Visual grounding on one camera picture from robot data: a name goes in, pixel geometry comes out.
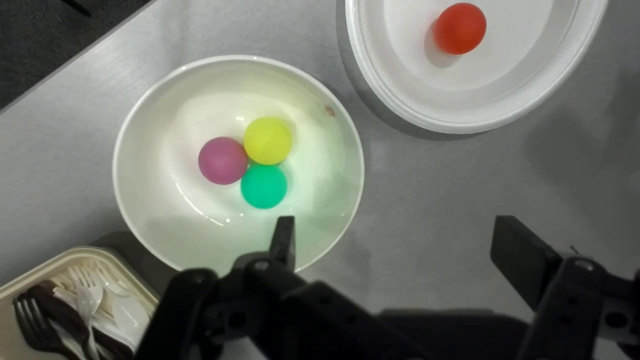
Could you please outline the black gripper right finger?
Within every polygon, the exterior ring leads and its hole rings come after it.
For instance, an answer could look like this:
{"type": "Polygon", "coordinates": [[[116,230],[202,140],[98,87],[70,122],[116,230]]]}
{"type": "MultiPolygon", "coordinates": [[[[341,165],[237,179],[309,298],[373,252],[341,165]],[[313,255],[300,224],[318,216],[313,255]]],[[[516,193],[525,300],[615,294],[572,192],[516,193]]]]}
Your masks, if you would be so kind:
{"type": "Polygon", "coordinates": [[[490,260],[531,309],[561,264],[561,255],[516,216],[494,220],[490,260]]]}

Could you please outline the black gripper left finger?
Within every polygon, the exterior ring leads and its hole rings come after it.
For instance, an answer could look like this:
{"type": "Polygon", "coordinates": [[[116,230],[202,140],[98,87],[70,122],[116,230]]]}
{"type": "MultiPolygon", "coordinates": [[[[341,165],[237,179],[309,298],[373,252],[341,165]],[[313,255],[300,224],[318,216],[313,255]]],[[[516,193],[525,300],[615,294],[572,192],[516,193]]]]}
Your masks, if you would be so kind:
{"type": "Polygon", "coordinates": [[[295,220],[279,216],[269,241],[269,257],[287,270],[295,266],[295,220]]]}

